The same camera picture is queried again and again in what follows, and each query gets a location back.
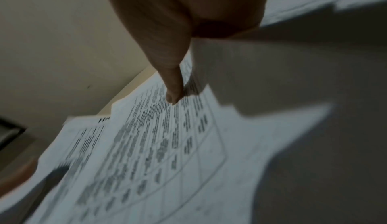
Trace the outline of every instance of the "wall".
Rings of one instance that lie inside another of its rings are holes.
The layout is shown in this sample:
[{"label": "wall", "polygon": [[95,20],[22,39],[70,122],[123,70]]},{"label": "wall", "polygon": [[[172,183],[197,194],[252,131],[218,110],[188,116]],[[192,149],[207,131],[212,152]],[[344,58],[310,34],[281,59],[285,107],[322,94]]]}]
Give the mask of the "wall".
[{"label": "wall", "polygon": [[108,0],[0,0],[0,116],[52,140],[147,65]]}]

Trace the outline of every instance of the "desk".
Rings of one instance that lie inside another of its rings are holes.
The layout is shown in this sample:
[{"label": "desk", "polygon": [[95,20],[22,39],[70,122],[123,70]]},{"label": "desk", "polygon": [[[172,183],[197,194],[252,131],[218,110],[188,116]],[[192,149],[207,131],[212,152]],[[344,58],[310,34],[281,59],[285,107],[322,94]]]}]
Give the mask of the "desk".
[{"label": "desk", "polygon": [[144,83],[148,78],[150,78],[156,70],[151,66],[147,66],[139,75],[137,75],[132,81],[129,82],[104,108],[98,113],[98,115],[107,115],[110,114],[111,106],[114,102],[126,97],[132,91],[134,91],[139,85]]}]

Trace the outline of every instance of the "hand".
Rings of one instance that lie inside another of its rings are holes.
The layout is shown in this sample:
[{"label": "hand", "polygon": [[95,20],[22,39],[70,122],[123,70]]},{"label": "hand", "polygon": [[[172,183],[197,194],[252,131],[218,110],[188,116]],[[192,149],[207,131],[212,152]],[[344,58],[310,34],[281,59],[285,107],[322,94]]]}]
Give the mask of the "hand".
[{"label": "hand", "polygon": [[0,198],[27,181],[36,171],[38,159],[31,159],[12,175],[0,180]]},{"label": "hand", "polygon": [[159,72],[166,100],[183,96],[179,64],[191,37],[224,38],[262,20],[266,0],[111,0],[126,29]]}]

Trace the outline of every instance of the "beige wall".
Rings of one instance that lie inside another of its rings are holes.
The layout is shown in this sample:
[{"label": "beige wall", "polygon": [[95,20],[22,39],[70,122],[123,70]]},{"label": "beige wall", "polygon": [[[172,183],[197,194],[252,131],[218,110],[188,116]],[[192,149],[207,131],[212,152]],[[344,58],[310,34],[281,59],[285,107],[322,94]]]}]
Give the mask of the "beige wall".
[{"label": "beige wall", "polygon": [[148,62],[107,0],[0,0],[0,116],[55,138]]}]

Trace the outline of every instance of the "blurred hand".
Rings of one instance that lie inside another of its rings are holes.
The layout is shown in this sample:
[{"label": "blurred hand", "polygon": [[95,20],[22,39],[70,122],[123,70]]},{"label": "blurred hand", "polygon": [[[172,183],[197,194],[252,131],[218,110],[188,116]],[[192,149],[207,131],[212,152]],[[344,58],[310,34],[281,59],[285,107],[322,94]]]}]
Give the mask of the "blurred hand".
[{"label": "blurred hand", "polygon": [[159,72],[166,100],[183,96],[179,64],[191,37],[224,38],[261,22],[266,0],[111,0],[126,29]]},{"label": "blurred hand", "polygon": [[32,159],[13,174],[0,179],[0,198],[27,181],[36,171],[38,159]]}]

